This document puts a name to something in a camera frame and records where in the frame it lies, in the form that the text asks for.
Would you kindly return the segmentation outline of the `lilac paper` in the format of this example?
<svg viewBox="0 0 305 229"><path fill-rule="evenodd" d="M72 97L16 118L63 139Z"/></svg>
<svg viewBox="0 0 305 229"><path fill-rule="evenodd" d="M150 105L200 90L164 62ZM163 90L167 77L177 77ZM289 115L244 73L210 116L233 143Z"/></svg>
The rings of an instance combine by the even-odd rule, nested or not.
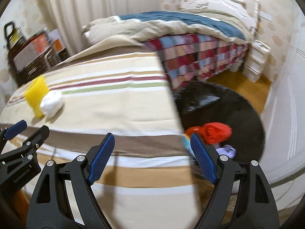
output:
<svg viewBox="0 0 305 229"><path fill-rule="evenodd" d="M231 145L224 145L223 147L216 148L216 151L219 155L226 155L231 159L236 156L236 149Z"/></svg>

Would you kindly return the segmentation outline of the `red foam fruit net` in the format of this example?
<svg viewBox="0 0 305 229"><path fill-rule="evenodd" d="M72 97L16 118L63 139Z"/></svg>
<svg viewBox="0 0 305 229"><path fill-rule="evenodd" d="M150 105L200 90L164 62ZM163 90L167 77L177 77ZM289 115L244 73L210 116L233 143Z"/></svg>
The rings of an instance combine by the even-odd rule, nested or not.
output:
<svg viewBox="0 0 305 229"><path fill-rule="evenodd" d="M226 141L232 135L230 126L223 123L206 123L202 127L202 138L208 145L214 145Z"/></svg>

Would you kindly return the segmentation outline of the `teal and white box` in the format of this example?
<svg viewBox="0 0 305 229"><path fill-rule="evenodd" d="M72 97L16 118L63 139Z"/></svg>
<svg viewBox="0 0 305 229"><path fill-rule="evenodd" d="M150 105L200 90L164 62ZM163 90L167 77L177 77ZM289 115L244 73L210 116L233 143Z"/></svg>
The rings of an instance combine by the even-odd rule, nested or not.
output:
<svg viewBox="0 0 305 229"><path fill-rule="evenodd" d="M192 151L192 148L191 148L191 143L190 143L190 138L186 135L186 134L183 134L181 136L181 141L182 141L182 144L185 148L185 150L188 152L188 154L195 159L195 155Z"/></svg>

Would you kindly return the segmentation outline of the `red orange plastic bag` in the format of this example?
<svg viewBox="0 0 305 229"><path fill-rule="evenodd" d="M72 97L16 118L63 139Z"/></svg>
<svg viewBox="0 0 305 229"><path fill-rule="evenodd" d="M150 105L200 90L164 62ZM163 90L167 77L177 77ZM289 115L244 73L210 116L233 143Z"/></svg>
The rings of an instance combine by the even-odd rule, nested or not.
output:
<svg viewBox="0 0 305 229"><path fill-rule="evenodd" d="M194 126L194 127L189 127L186 131L185 134L188 137L191 137L191 135L197 133L200 137L205 135L205 128L203 126Z"/></svg>

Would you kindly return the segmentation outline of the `black trash bag bin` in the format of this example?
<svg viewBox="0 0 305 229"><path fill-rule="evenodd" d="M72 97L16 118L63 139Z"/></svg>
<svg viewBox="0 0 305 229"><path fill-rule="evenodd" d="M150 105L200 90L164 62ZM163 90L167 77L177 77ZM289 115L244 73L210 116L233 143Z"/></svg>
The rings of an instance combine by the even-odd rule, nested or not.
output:
<svg viewBox="0 0 305 229"><path fill-rule="evenodd" d="M184 129L206 123L223 123L232 129L224 144L236 149L234 161L259 161L265 146L261 118L248 100L222 85L190 82L173 91L177 111Z"/></svg>

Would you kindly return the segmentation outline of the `crumpled white plastic bag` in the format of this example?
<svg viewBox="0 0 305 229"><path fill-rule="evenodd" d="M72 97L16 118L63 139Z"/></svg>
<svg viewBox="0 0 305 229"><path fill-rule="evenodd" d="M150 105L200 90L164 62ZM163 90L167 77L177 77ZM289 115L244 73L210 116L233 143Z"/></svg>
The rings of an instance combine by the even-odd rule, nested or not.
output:
<svg viewBox="0 0 305 229"><path fill-rule="evenodd" d="M64 99L61 92L56 90L49 91L40 103L40 110L47 118L53 118L64 106Z"/></svg>

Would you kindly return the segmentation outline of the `yellow foam fruit net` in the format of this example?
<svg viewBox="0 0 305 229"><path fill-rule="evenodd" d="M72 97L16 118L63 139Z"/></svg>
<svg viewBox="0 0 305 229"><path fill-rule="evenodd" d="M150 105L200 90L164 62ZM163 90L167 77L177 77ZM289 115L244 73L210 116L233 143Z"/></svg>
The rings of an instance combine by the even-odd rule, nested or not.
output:
<svg viewBox="0 0 305 229"><path fill-rule="evenodd" d="M33 79L24 93L24 98L26 102L33 109L35 117L42 118L44 117L40 104L42 99L49 92L49 87L46 83L46 79L44 76L39 76Z"/></svg>

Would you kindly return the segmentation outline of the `white door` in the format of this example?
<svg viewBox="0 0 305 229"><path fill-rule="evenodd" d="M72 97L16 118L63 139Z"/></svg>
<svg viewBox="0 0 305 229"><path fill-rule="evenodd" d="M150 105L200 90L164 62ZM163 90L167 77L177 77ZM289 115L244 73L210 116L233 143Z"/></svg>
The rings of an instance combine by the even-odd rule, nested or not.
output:
<svg viewBox="0 0 305 229"><path fill-rule="evenodd" d="M259 162L278 210L296 206L304 194L304 14L295 19L281 72L272 84L262 120L266 145Z"/></svg>

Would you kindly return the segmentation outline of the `black hand trolley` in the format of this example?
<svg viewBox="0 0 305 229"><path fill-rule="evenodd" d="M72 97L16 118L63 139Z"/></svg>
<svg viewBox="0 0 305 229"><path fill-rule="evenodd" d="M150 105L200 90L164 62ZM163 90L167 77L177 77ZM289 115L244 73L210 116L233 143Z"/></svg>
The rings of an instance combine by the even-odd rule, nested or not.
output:
<svg viewBox="0 0 305 229"><path fill-rule="evenodd" d="M8 49L8 60L12 60L17 51L24 45L26 38L24 37L21 28L15 26L14 21L10 21L4 25L4 36Z"/></svg>

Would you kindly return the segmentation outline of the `striped beige bed sheet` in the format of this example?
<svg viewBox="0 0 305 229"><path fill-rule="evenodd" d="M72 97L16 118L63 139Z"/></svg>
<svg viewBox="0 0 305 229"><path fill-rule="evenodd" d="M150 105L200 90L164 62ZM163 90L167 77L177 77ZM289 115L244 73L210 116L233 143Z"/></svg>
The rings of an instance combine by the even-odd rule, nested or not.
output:
<svg viewBox="0 0 305 229"><path fill-rule="evenodd" d="M119 47L59 64L45 75L62 94L51 119L35 118L19 88L1 113L1 126L25 120L12 149L46 125L50 135L38 150L64 163L98 145L107 133L115 147L101 178L92 185L113 228L193 228L212 186L193 174L182 144L182 126L161 61L155 52Z"/></svg>

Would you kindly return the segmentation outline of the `cream curtain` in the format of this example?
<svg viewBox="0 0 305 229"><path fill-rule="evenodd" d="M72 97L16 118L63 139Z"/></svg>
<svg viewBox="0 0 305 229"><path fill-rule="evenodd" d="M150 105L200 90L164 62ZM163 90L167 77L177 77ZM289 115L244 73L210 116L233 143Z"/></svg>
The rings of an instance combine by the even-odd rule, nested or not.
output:
<svg viewBox="0 0 305 229"><path fill-rule="evenodd" d="M160 0L43 0L68 52L74 55L85 48L82 27L112 15L137 14L160 10Z"/></svg>

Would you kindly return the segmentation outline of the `beige and teal duvet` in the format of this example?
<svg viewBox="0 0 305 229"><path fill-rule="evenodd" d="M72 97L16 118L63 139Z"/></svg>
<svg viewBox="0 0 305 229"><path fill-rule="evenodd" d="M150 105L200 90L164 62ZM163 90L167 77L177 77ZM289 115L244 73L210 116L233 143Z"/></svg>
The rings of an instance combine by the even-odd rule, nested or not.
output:
<svg viewBox="0 0 305 229"><path fill-rule="evenodd" d="M148 11L96 19L82 27L90 44L123 35L144 42L165 35L201 34L234 44L253 41L252 33L237 17L218 10Z"/></svg>

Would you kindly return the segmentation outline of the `white plastic drawer unit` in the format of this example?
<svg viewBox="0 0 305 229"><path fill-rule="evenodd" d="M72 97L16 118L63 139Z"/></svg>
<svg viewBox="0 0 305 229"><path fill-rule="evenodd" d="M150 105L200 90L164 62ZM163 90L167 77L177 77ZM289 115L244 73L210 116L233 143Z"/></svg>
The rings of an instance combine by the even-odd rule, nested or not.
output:
<svg viewBox="0 0 305 229"><path fill-rule="evenodd" d="M270 50L271 48L265 43L254 40L249 47L248 56L242 71L243 75L252 82L257 82L264 71Z"/></svg>

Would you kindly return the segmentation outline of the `plaid bed skirt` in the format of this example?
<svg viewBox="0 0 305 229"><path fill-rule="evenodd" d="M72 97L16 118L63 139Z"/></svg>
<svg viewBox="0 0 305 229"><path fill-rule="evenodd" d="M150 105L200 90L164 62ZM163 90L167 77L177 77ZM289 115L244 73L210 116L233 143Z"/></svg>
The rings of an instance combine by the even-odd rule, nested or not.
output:
<svg viewBox="0 0 305 229"><path fill-rule="evenodd" d="M196 78L207 80L242 63L248 50L248 44L202 34L165 35L143 44L158 54L172 90Z"/></svg>

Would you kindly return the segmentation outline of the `white wooden headboard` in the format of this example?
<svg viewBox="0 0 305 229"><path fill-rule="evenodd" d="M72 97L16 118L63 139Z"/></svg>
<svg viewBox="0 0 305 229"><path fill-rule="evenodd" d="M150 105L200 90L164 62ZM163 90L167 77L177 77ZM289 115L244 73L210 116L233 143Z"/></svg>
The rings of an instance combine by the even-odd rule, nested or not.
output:
<svg viewBox="0 0 305 229"><path fill-rule="evenodd" d="M181 9L210 9L231 14L240 19L248 30L255 35L260 15L259 0L254 2L252 15L249 15L246 6L247 3L243 0L180 0Z"/></svg>

